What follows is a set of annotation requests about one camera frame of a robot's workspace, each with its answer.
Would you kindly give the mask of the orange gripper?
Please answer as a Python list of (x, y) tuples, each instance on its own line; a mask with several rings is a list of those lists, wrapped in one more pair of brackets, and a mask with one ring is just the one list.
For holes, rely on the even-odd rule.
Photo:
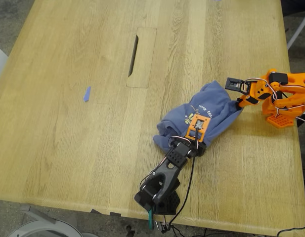
[(236, 100), (236, 108), (242, 109), (248, 105), (256, 105), (258, 101), (267, 99), (272, 95), (272, 90), (264, 80), (250, 80), (245, 82), (248, 95), (242, 95)]

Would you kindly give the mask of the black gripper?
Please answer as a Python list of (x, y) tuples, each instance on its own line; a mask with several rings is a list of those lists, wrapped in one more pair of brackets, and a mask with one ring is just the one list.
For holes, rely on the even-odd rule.
[(189, 148), (188, 157), (194, 158), (201, 157), (206, 152), (207, 146), (206, 144), (199, 142), (198, 145), (192, 143)]

